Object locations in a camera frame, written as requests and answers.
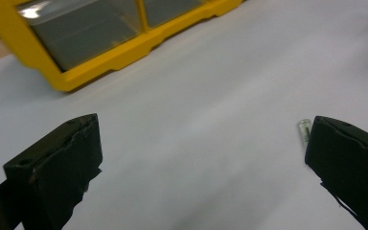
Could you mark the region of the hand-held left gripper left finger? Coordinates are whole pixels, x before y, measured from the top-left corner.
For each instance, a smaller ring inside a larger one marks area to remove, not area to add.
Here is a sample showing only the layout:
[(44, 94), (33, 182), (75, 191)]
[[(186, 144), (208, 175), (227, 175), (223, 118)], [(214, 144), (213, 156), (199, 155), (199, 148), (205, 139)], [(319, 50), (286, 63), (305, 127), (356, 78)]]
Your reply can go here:
[(102, 162), (97, 114), (55, 128), (4, 165), (10, 226), (61, 230)]

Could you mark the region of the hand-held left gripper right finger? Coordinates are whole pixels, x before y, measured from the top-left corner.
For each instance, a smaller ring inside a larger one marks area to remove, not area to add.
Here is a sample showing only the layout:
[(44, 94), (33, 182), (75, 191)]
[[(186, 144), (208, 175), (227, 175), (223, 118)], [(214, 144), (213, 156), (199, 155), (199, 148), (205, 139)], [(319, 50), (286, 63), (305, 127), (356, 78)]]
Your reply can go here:
[(305, 163), (338, 204), (368, 230), (368, 132), (343, 121), (317, 116)]

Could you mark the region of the yellow storage cabinet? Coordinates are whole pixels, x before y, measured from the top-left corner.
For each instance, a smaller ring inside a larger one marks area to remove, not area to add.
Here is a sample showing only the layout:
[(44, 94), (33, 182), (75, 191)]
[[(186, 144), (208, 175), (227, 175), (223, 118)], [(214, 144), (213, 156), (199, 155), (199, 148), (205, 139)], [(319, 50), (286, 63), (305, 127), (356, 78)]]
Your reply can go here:
[(170, 36), (194, 24), (221, 16), (239, 6), (244, 0), (206, 0), (201, 6), (155, 28), (143, 27), (136, 37), (70, 69), (62, 71), (39, 41), (17, 6), (31, 0), (0, 0), (0, 40), (20, 60), (37, 70), (59, 91), (72, 91), (108, 71), (121, 70), (145, 57)]

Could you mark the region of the grid of clear cabinet drawers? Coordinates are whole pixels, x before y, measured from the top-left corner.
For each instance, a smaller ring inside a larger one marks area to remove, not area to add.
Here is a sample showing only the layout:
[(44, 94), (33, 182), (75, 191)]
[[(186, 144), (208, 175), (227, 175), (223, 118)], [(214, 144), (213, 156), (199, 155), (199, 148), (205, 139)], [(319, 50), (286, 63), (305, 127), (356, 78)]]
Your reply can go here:
[(70, 70), (206, 0), (31, 0), (17, 12), (62, 71)]

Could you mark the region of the white board mat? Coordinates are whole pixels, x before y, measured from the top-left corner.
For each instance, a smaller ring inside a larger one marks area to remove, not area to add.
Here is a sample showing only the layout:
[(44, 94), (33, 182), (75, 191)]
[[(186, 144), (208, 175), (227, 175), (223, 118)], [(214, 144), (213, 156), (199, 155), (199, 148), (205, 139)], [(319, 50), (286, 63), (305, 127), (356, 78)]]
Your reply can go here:
[(0, 58), (0, 181), (89, 113), (102, 170), (64, 230), (363, 230), (305, 164), (298, 123), (368, 131), (368, 0), (245, 0), (70, 94)]

